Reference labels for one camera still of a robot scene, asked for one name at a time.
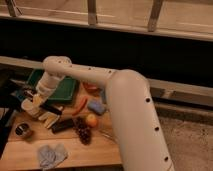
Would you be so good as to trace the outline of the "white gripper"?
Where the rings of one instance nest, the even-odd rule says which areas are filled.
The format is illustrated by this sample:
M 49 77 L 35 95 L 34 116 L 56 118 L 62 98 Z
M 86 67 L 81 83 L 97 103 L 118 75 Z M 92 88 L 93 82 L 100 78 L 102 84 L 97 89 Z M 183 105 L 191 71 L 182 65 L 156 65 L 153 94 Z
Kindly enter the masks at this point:
M 63 79 L 64 77 L 59 77 L 59 76 L 51 75 L 49 73 L 44 73 L 36 85 L 36 90 L 24 89 L 23 93 L 27 97 L 33 97 L 33 100 L 32 100 L 33 105 L 35 107 L 39 107 L 40 105 L 44 103 L 44 99 L 41 96 L 43 97 L 51 96 L 55 92 L 59 83 Z

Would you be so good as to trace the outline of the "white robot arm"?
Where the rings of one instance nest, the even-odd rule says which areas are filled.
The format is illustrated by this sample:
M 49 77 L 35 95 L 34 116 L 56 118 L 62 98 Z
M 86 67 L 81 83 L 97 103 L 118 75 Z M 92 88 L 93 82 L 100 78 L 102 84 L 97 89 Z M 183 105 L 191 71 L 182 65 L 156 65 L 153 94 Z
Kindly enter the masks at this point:
M 124 170 L 175 171 L 149 82 L 142 74 L 130 69 L 75 65 L 66 56 L 46 57 L 43 69 L 31 105 L 33 112 L 66 76 L 103 87 Z

